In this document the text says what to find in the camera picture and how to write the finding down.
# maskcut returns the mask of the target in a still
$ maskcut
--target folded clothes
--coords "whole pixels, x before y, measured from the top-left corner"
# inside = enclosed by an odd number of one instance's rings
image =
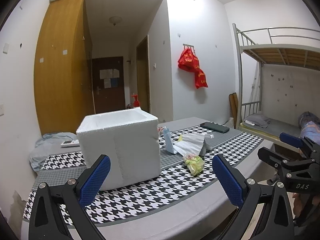
[[[264,116],[261,111],[248,115],[245,119],[245,121],[249,121],[251,123],[254,123],[255,125],[258,125],[262,128],[267,128],[268,124],[271,122],[270,118]]]
[[[320,119],[313,113],[304,112],[298,118],[301,128],[300,137],[308,137],[315,143],[320,144]]]

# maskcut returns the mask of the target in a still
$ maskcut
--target smartphone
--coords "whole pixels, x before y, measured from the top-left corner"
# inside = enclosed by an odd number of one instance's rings
[[[209,130],[220,132],[220,133],[226,133],[230,130],[229,127],[226,127],[220,124],[215,124],[213,122],[204,122],[200,125],[200,127],[207,128]]]

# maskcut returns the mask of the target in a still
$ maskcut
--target metal bed frame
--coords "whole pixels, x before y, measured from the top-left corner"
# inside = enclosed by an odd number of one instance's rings
[[[298,30],[307,30],[307,31],[313,31],[316,33],[320,33],[318,30],[313,30],[309,28],[302,28],[302,27],[269,27],[269,28],[260,28],[260,29],[252,29],[252,30],[247,30],[247,31],[241,31],[236,27],[236,24],[232,24],[233,27],[233,32],[235,36],[235,41],[236,41],[236,52],[237,52],[237,61],[238,61],[238,73],[239,73],[239,92],[238,92],[238,111],[237,111],[237,120],[236,120],[236,129],[243,130],[249,133],[252,133],[254,135],[258,135],[260,137],[264,137],[265,139],[271,140],[283,147],[290,148],[292,150],[295,150],[293,147],[290,147],[288,144],[282,143],[280,140],[274,140],[271,139],[267,136],[263,136],[261,133],[253,132],[252,130],[244,129],[243,127],[239,127],[241,123],[241,119],[247,117],[250,114],[257,113],[258,111],[261,110],[261,105],[262,105],[262,67],[264,64],[272,64],[264,60],[261,56],[259,56],[257,53],[253,51],[253,49],[267,49],[267,48],[272,48],[276,49],[282,59],[282,64],[281,63],[273,63],[273,64],[278,64],[278,65],[289,65],[289,60],[287,57],[287,54],[284,50],[284,55],[280,51],[281,48],[286,48],[286,49],[302,49],[305,50],[304,54],[304,64],[299,65],[301,67],[306,67],[307,59],[308,59],[308,52],[316,52],[319,53],[320,55],[320,49],[319,48],[314,48],[310,46],[304,46],[304,45],[295,45],[295,44],[274,44],[272,38],[274,37],[298,37],[298,38],[305,38],[305,39],[312,39],[312,40],[317,40],[320,41],[320,39],[315,38],[315,37],[308,37],[308,36],[300,36],[300,35],[271,35],[270,30],[275,30],[275,29],[298,29]],[[251,38],[249,38],[245,33],[247,32],[254,32],[254,31],[267,31],[269,39],[270,39],[270,44],[257,44],[255,43]],[[242,45],[240,45],[239,41],[239,35],[241,36],[241,42]],[[242,61],[241,61],[241,54],[245,52],[247,55],[251,56],[255,60],[259,62],[259,79],[260,79],[260,94],[259,94],[259,101],[255,102],[249,102],[249,103],[242,103],[242,92],[243,92],[243,74],[242,74]]]

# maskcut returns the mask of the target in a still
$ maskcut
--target green vegetable in bag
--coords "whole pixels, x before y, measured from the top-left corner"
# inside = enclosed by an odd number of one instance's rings
[[[199,174],[204,168],[204,161],[199,156],[186,154],[184,155],[183,160],[193,176]]]

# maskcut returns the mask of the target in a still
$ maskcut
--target wooden bed slats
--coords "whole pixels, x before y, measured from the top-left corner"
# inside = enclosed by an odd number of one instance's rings
[[[243,52],[264,64],[290,65],[320,71],[320,53],[291,48],[255,48]]]

